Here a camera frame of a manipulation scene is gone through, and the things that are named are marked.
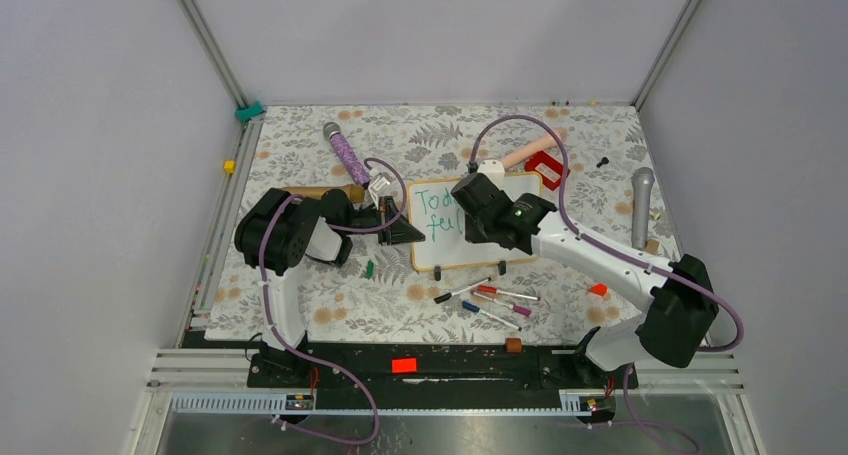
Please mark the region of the yellow framed whiteboard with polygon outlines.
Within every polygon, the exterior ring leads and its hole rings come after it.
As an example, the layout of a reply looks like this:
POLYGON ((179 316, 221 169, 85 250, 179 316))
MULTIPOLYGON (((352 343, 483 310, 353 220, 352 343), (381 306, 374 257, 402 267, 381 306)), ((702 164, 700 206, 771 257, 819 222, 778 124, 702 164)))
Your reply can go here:
POLYGON ((466 240, 465 213, 450 194, 459 181, 458 177, 422 180, 406 189, 407 219, 425 235, 424 241, 411 245, 413 268, 422 272, 533 261, 518 249, 466 240))

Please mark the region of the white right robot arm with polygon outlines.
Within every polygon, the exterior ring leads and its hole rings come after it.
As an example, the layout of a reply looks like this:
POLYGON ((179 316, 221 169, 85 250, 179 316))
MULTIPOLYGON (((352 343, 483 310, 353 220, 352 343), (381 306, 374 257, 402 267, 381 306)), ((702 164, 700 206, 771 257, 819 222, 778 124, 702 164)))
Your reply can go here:
POLYGON ((511 199, 485 174, 472 173, 450 192, 467 229, 486 243, 550 259, 611 288, 638 311, 580 341, 575 377, 597 387, 614 370, 642 360, 687 367, 718 314, 708 297, 709 277, 697 258, 679 261, 622 245, 563 219, 548 200, 525 193, 511 199))

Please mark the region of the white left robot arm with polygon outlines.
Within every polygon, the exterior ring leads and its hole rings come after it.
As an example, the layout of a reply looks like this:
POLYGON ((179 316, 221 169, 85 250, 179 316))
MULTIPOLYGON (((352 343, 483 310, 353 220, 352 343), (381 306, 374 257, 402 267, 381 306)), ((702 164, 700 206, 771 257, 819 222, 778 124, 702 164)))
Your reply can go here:
POLYGON ((352 253, 354 235, 374 234, 381 245, 426 240, 391 196, 370 206, 362 204, 364 199, 362 188, 271 188, 236 227, 236 250, 259 271, 262 337, 275 354, 272 373, 285 385, 301 384, 310 372, 308 356, 296 350, 307 340, 299 308, 301 261, 341 267, 352 253))

